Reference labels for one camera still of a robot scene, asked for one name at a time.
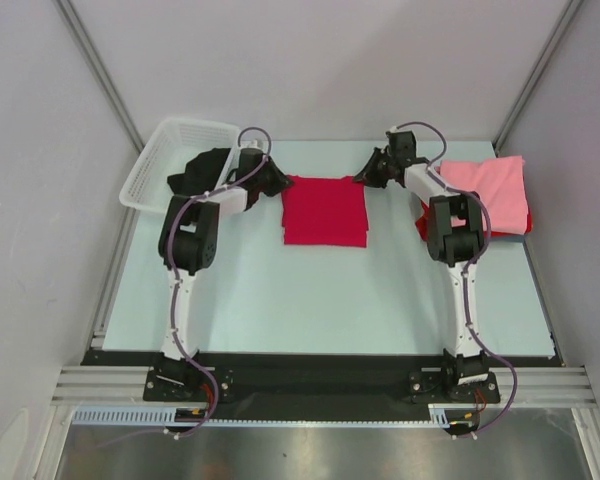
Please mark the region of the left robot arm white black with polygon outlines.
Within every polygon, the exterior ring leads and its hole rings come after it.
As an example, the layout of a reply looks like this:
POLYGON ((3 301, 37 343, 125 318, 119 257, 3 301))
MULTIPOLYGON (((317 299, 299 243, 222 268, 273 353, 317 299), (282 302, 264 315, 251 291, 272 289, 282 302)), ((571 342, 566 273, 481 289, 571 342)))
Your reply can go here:
POLYGON ((158 241, 167 269, 170 303, 168 327, 154 363, 154 388, 168 389, 182 400, 212 388, 213 375, 197 360, 199 346, 190 337, 191 308, 200 273, 211 267, 224 214, 242 213, 259 197, 276 196, 293 181, 257 146, 212 148, 167 178, 172 192, 158 241))

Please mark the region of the magenta t shirt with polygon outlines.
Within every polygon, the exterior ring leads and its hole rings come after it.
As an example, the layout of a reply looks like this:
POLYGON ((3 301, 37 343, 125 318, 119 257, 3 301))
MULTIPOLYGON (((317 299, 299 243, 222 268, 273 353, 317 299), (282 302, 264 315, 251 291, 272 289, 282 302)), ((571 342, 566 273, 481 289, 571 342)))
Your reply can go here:
POLYGON ((364 186, 351 176, 292 176, 282 193, 285 245, 366 248, 369 220, 364 186))

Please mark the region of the right corner aluminium post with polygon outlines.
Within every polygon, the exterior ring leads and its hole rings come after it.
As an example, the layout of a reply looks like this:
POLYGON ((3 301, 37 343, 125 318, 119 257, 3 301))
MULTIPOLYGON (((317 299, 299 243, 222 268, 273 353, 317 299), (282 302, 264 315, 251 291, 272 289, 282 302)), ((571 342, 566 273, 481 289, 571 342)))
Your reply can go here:
POLYGON ((549 36, 534 61, 519 94, 491 142, 496 154, 499 154, 506 145, 508 138, 515 129, 585 5, 585 0, 569 0, 565 2, 564 8, 561 10, 555 25, 550 30, 549 36))

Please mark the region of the left corner aluminium post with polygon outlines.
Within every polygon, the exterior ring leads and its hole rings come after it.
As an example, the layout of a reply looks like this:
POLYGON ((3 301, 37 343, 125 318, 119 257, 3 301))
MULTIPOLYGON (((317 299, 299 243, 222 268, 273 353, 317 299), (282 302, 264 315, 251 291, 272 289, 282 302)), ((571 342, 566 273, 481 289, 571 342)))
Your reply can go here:
POLYGON ((121 126, 123 133, 134 150, 140 153, 144 148, 142 137, 74 3, 70 0, 54 0, 53 5, 57 9, 61 20, 83 57, 87 68, 94 77, 114 117, 121 126))

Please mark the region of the black t shirt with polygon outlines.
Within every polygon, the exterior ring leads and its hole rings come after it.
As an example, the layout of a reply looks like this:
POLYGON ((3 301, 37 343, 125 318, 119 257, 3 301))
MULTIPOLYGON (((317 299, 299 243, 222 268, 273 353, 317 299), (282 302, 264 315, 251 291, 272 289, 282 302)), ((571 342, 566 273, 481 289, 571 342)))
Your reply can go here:
POLYGON ((229 148, 213 148, 191 159, 183 172, 167 177, 173 194, 191 197, 214 190, 229 153, 229 148))

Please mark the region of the corner aluminium post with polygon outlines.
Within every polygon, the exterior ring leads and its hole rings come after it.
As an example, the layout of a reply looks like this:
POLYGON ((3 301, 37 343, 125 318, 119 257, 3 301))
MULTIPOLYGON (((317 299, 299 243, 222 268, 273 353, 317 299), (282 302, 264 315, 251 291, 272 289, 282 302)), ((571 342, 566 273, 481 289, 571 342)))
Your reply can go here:
POLYGON ((114 117, 121 126, 123 133, 134 150, 140 153, 144 148, 142 137, 74 3, 70 0, 54 0, 53 5, 57 9, 61 20, 83 57, 87 68, 94 77, 114 117))
POLYGON ((496 154, 499 154, 506 145, 508 138, 515 129, 585 5, 585 0, 569 0, 565 2, 564 8, 561 10, 555 25, 550 30, 549 36, 534 61, 519 94, 491 142, 496 154))

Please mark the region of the white plastic basket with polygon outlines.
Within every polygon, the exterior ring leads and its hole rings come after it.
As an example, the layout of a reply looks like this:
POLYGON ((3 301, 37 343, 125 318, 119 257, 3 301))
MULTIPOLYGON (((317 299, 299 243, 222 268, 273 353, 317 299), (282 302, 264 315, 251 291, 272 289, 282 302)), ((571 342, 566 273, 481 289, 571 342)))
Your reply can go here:
POLYGON ((150 136, 119 193, 120 203, 140 212, 165 215, 173 192, 167 178, 184 171, 197 155, 236 145, 233 124, 169 117, 150 136))

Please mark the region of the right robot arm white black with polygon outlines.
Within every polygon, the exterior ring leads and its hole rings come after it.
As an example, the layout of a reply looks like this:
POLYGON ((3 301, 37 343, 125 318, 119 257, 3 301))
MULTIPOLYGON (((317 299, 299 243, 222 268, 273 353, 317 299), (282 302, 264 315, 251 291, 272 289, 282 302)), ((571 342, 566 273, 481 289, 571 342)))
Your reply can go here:
POLYGON ((376 147, 356 183, 385 188, 395 181, 426 205, 426 245, 432 261, 443 266, 450 301, 451 343, 443 350, 440 388, 464 401, 489 377, 487 349, 477 321, 477 264, 491 239, 486 207, 475 192, 443 179, 434 162, 417 153, 408 122, 386 132, 387 145, 376 147))

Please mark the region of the aluminium frame rail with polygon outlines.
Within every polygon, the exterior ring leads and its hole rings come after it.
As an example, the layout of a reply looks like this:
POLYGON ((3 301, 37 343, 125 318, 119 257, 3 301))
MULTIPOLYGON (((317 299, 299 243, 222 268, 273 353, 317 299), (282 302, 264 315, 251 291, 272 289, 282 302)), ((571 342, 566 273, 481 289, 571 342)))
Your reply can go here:
MULTIPOLYGON (((53 405, 140 405, 150 369, 143 366, 67 366, 51 397, 53 405)), ((495 368, 501 395, 516 387, 516 408, 594 408, 595 396, 584 368, 519 368, 513 377, 495 368)))

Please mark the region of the pink folded t shirt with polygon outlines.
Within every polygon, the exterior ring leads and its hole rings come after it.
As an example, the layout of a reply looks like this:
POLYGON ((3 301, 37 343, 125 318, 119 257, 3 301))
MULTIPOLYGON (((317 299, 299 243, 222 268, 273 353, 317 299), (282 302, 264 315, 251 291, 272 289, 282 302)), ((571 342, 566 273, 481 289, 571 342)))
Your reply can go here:
POLYGON ((487 159, 482 162, 444 160, 438 167, 452 187, 479 195, 496 235, 525 235, 532 217, 524 183, 522 156, 487 159))

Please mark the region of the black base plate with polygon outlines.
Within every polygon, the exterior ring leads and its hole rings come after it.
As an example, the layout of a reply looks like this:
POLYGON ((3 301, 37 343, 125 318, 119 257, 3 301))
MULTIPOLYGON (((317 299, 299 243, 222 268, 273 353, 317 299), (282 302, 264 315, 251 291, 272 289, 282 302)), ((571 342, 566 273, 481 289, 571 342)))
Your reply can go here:
POLYGON ((205 376, 157 352, 88 351, 84 367, 137 367, 140 397, 150 403, 215 400, 216 420, 392 422, 425 418, 429 404, 494 406, 513 373, 560 366, 558 357, 487 358, 487 379, 455 386, 451 363, 439 355, 309 355, 201 353, 205 376))

